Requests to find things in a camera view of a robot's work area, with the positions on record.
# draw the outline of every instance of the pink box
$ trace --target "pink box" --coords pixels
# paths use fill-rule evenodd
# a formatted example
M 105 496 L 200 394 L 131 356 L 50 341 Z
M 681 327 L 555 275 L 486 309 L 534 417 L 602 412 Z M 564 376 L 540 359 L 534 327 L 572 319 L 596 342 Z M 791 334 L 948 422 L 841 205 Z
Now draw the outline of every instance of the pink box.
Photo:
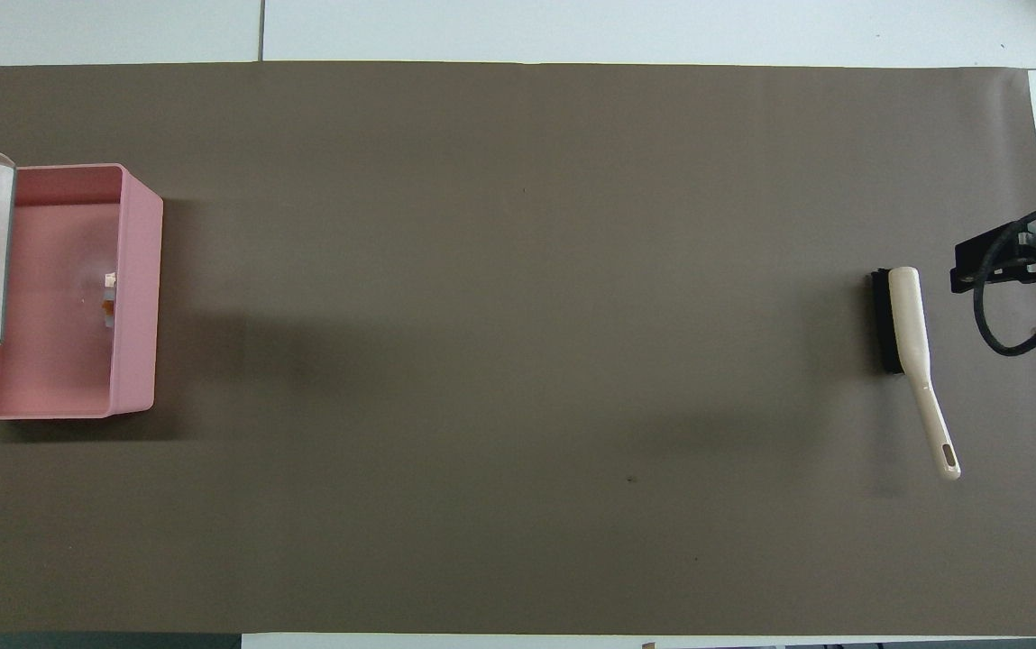
M 118 164 L 17 169 L 0 419 L 153 405 L 163 213 Z M 113 272 L 110 328 L 102 303 Z

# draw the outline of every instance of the black cable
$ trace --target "black cable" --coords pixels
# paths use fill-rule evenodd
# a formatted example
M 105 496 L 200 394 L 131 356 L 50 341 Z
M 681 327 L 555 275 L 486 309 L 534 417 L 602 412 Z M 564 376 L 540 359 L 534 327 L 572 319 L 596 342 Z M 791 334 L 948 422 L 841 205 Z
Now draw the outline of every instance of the black cable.
M 1026 215 L 1026 217 L 1020 218 L 1018 221 L 1011 222 L 1011 225 L 1007 225 L 1007 229 L 1003 230 L 1003 233 L 999 234 L 995 238 L 995 242 L 990 243 L 990 248 L 986 248 L 983 261 L 978 264 L 978 272 L 975 274 L 975 323 L 978 324 L 978 333 L 982 334 L 983 340 L 986 341 L 987 345 L 990 345 L 990 348 L 1003 356 L 1018 356 L 1036 348 L 1036 332 L 1017 345 L 1007 346 L 1000 343 L 998 338 L 995 337 L 995 333 L 991 333 L 990 324 L 986 323 L 986 312 L 983 310 L 983 290 L 986 286 L 986 280 L 990 278 L 990 272 L 995 270 L 995 259 L 999 256 L 1000 248 L 1003 248 L 1012 238 L 1015 238 L 1015 234 L 1019 233 L 1028 223 L 1033 221 L 1036 221 L 1036 210 Z

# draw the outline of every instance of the brush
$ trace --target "brush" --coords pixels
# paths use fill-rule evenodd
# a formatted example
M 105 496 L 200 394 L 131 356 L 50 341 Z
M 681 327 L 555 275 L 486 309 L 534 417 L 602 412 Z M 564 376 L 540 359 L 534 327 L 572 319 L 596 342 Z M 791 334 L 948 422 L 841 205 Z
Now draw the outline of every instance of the brush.
M 918 403 L 926 441 L 930 444 L 930 455 L 934 457 L 934 468 L 946 480 L 958 480 L 962 468 L 958 465 L 958 455 L 930 382 L 930 345 L 926 338 L 918 271 L 909 265 L 892 270 L 881 267 L 871 273 L 871 287 L 882 368 L 892 374 L 906 375 Z

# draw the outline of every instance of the brown paper mat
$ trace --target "brown paper mat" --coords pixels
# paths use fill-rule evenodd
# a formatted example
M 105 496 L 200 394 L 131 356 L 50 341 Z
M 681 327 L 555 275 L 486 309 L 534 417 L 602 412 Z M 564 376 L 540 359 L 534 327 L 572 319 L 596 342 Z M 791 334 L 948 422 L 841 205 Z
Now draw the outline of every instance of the brown paper mat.
M 1025 73 L 0 68 L 0 150 L 167 200 L 156 405 L 0 423 L 0 629 L 1036 636 L 1036 352 L 947 281 Z

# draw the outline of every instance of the white brush handle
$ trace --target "white brush handle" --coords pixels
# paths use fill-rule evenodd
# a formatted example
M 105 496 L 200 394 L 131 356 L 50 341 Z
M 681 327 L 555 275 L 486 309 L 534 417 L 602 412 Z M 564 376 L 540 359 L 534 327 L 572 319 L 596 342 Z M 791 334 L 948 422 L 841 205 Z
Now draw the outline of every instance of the white brush handle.
M 942 418 L 942 407 L 939 407 L 934 386 L 930 382 L 930 345 L 926 340 L 926 317 L 922 313 L 918 271 L 909 265 L 894 267 L 888 280 L 898 359 L 901 370 L 910 379 L 911 390 L 915 392 L 922 428 L 926 430 L 926 441 L 934 456 L 934 468 L 946 480 L 958 480 L 962 476 L 962 468 L 958 465 L 958 453 L 950 441 L 946 419 Z

